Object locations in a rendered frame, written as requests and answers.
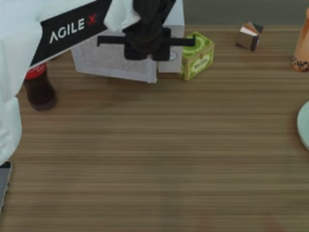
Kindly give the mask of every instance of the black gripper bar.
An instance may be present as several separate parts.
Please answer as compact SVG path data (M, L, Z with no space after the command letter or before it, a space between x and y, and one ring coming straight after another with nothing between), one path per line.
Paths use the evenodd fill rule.
M124 36L98 36L98 46L101 44L129 44L129 42ZM194 35L192 39L164 38L162 45L194 47L196 36Z

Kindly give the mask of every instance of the wooden table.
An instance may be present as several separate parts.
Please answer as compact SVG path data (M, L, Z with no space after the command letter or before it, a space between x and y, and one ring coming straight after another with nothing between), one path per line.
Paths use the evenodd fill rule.
M255 53L235 46L238 26L187 29L216 43L190 82L77 74L67 53L49 63L54 110L34 112L21 91L1 232L309 230L296 130L309 77L290 67L300 28L266 27Z

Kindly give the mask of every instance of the bottle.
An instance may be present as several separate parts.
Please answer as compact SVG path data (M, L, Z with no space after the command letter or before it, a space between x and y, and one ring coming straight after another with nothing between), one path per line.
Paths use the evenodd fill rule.
M48 79L46 63L28 71L24 87L28 101L36 111L50 110L55 106L56 92Z
M292 67L300 72L309 72L309 8L307 9L306 20L298 38L292 59Z

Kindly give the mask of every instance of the patterned cup base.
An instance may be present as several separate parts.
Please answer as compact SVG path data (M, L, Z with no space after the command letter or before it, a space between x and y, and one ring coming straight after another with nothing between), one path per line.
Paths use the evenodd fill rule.
M309 72L309 62L303 62L296 57L292 59L292 67L299 72Z

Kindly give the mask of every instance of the wood table surface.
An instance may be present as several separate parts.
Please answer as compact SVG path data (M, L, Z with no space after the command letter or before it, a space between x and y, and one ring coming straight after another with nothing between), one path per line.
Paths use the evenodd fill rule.
M21 90L23 137L1 232L306 232L309 152L296 129L309 74L291 68L300 27L187 27L216 44L190 82L155 85L48 63L55 109Z

